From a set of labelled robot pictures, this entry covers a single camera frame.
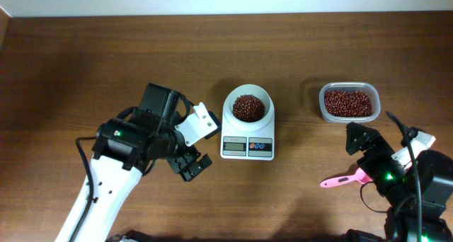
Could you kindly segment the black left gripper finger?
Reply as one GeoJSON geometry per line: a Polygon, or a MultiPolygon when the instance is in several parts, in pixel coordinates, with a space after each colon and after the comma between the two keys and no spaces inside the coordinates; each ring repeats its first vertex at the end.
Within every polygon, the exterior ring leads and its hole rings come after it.
{"type": "Polygon", "coordinates": [[[199,157],[200,153],[197,151],[186,152],[181,156],[168,158],[168,164],[174,173],[183,173],[191,167],[199,157]]]}
{"type": "Polygon", "coordinates": [[[205,154],[199,161],[194,161],[188,167],[184,168],[180,175],[185,182],[190,182],[211,165],[211,158],[208,154],[205,154]]]}

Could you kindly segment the pink measuring scoop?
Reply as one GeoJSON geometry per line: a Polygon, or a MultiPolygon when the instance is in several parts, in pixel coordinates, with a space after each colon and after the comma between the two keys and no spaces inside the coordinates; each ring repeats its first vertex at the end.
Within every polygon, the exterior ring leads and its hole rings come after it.
{"type": "Polygon", "coordinates": [[[321,188],[334,188],[351,182],[364,185],[372,182],[372,179],[361,168],[358,168],[352,175],[341,175],[325,179],[319,185],[321,188]]]}

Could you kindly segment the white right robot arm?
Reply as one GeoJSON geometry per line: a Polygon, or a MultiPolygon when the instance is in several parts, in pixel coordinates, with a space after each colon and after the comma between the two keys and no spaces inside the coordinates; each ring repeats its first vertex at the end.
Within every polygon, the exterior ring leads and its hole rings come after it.
{"type": "Polygon", "coordinates": [[[415,143],[428,135],[417,127],[405,130],[411,142],[402,142],[400,152],[407,153],[411,146],[415,165],[410,159],[397,161],[396,152],[377,130],[355,122],[346,125],[346,151],[363,153],[358,167],[390,204],[385,211],[385,238],[349,231],[351,241],[452,240],[452,232],[441,218],[452,196],[452,159],[430,149],[417,153],[415,143]]]}

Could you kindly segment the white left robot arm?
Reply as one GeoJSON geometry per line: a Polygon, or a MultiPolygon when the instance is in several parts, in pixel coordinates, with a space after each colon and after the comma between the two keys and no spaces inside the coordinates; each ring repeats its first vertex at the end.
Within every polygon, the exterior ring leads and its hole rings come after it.
{"type": "Polygon", "coordinates": [[[212,163],[195,143],[221,129],[203,103],[149,83],[138,106],[98,128],[92,158],[79,152],[86,178],[57,240],[105,241],[125,200],[157,160],[190,182],[212,163]]]}

